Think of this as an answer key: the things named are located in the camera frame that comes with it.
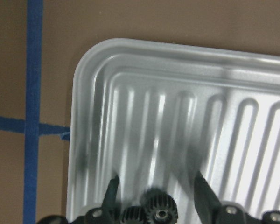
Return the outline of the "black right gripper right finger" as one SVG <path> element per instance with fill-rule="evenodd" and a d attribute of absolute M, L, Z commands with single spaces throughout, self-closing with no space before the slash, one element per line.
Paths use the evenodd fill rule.
<path fill-rule="evenodd" d="M 216 223 L 222 204 L 200 171 L 194 180 L 194 205 L 202 224 Z"/>

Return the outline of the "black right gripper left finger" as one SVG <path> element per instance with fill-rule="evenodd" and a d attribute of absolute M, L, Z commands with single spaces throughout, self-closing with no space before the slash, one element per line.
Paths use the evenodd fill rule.
<path fill-rule="evenodd" d="M 107 210 L 113 210 L 115 208 L 115 202 L 119 187 L 119 176 L 116 175 L 109 181 L 105 196 L 102 202 L 102 207 Z"/>

